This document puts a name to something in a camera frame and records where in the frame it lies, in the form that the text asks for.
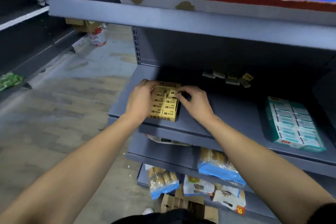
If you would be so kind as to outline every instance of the red and white container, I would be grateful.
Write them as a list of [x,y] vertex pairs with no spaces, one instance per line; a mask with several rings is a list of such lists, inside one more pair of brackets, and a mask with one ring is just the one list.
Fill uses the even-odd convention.
[[94,46],[103,46],[107,42],[102,28],[96,28],[95,31],[89,35]]

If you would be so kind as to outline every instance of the black display rack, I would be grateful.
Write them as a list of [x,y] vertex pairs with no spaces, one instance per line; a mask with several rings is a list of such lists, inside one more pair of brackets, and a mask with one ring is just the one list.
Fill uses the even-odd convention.
[[[253,5],[243,7],[246,11],[255,9]],[[138,66],[111,107],[108,124],[125,112],[131,90],[144,78],[197,85],[207,92],[214,113],[223,121],[305,171],[336,197],[335,15],[260,9],[262,13],[248,17],[247,12],[246,16],[210,14],[124,5],[119,0],[50,0],[53,16],[133,26]],[[315,15],[323,20],[313,20]],[[244,89],[219,78],[205,78],[202,72],[206,70],[236,74],[249,71],[254,76],[252,87]],[[326,151],[313,153],[273,143],[264,110],[267,96],[304,103]],[[144,134],[192,146],[159,144]],[[200,146],[221,150],[211,134],[179,105],[176,122],[147,118],[134,134],[126,156],[229,185],[198,173]],[[148,184],[143,170],[138,183]],[[249,186],[242,189],[246,192],[247,212],[262,221],[277,221]]]

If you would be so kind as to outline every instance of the hand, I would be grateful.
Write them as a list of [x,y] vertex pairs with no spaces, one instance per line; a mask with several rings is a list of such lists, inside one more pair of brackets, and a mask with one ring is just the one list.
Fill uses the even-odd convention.
[[187,109],[190,115],[200,124],[209,121],[214,115],[209,100],[205,91],[197,86],[183,86],[177,90],[178,92],[187,92],[191,95],[191,101],[185,99],[181,93],[176,94],[176,97]]
[[129,95],[125,114],[140,123],[143,122],[151,111],[156,85],[159,85],[159,82],[143,79],[135,86]]

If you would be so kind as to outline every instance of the green plastic bag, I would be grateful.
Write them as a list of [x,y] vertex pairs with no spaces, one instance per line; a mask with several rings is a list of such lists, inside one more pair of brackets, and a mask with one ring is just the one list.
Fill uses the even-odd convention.
[[22,81],[23,76],[13,74],[12,72],[6,73],[0,77],[0,91],[18,85]]

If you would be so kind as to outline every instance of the person's left hand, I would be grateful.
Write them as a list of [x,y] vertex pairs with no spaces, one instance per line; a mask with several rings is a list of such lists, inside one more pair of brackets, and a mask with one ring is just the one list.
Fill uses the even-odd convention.
[[131,92],[126,113],[138,122],[143,122],[151,111],[154,96],[156,94],[155,86],[158,81],[143,79]]

